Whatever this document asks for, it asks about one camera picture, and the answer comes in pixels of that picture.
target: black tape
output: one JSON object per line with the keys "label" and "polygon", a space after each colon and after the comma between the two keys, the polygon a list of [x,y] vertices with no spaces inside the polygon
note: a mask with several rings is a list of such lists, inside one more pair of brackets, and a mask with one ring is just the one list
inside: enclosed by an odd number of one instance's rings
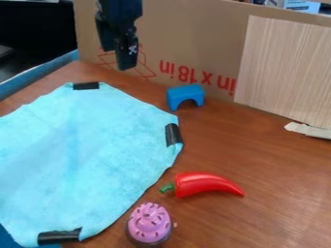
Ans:
{"label": "black tape", "polygon": [[99,89],[100,85],[98,81],[74,83],[74,90],[85,90],[85,89]]}
{"label": "black tape", "polygon": [[175,143],[183,143],[177,124],[170,123],[165,126],[166,147]]}
{"label": "black tape", "polygon": [[75,229],[70,232],[42,232],[38,235],[39,245],[60,244],[64,242],[79,241],[80,229]]}

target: green pepper stem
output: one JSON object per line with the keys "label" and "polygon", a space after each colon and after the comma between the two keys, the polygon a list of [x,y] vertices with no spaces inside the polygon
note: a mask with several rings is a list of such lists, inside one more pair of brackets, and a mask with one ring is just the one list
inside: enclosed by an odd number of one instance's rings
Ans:
{"label": "green pepper stem", "polygon": [[175,190],[175,186],[173,185],[173,182],[170,182],[169,184],[167,184],[166,186],[160,188],[160,192],[162,194],[164,194],[165,192],[169,191],[169,190]]}

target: purple base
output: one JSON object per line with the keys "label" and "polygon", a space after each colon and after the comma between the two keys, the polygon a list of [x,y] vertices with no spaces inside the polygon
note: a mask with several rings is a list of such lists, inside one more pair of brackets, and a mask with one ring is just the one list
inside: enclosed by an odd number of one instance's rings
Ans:
{"label": "purple base", "polygon": [[127,235],[128,239],[133,243],[133,245],[136,248],[160,248],[163,243],[167,242],[171,233],[172,233],[172,226],[169,229],[169,233],[163,239],[159,240],[158,242],[143,243],[143,242],[137,241],[130,235],[129,230],[128,230],[128,224],[125,229],[125,234]]}

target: light blue towel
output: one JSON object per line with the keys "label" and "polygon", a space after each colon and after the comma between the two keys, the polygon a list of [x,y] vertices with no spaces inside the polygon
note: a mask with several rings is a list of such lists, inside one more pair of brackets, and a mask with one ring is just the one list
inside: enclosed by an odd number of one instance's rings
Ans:
{"label": "light blue towel", "polygon": [[39,233],[101,232],[174,163],[182,144],[166,147],[169,123],[104,83],[67,83],[0,117],[0,223],[24,247]]}

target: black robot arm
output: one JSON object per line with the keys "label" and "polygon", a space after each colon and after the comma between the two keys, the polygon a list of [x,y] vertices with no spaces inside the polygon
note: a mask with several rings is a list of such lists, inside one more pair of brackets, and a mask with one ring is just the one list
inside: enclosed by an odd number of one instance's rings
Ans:
{"label": "black robot arm", "polygon": [[115,50],[119,70],[135,67],[138,38],[135,20],[142,16],[142,0],[97,0],[96,24],[104,51]]}

